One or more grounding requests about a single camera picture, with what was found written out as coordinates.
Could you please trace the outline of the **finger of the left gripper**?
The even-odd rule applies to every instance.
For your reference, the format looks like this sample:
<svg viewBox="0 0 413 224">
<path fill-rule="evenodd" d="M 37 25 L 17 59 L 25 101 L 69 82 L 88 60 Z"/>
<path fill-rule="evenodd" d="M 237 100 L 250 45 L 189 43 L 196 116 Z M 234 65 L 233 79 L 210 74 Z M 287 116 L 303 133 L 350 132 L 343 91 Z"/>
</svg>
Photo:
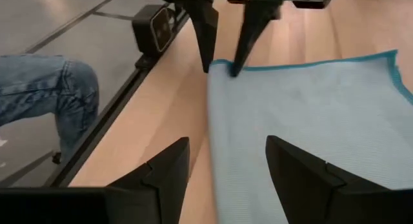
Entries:
<svg viewBox="0 0 413 224">
<path fill-rule="evenodd" d="M 245 5 L 243 24 L 230 75 L 237 77 L 252 48 L 269 22 L 279 17 L 281 1 L 249 1 Z"/>
<path fill-rule="evenodd" d="M 185 10 L 194 26 L 203 72 L 208 73 L 214 58 L 219 13 L 205 0 L 186 1 Z"/>
</svg>

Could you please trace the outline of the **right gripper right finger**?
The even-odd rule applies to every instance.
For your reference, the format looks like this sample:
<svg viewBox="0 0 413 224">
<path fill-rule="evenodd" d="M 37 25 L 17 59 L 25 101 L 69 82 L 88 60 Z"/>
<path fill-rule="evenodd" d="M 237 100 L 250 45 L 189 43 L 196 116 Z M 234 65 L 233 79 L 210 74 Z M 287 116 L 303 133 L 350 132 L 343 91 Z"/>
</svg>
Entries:
<svg viewBox="0 0 413 224">
<path fill-rule="evenodd" d="M 267 137 L 266 157 L 289 223 L 326 223 L 330 203 L 340 188 L 355 188 L 357 192 L 386 190 L 277 136 Z"/>
</svg>

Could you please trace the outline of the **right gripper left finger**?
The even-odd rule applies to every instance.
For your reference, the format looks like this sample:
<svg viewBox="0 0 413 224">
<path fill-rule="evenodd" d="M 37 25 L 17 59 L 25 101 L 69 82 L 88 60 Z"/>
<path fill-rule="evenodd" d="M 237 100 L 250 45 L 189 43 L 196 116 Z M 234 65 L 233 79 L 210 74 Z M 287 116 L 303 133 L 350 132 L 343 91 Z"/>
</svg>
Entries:
<svg viewBox="0 0 413 224">
<path fill-rule="evenodd" d="M 178 223 L 189 177 L 190 143 L 181 137 L 108 185 L 110 223 Z"/>
</svg>

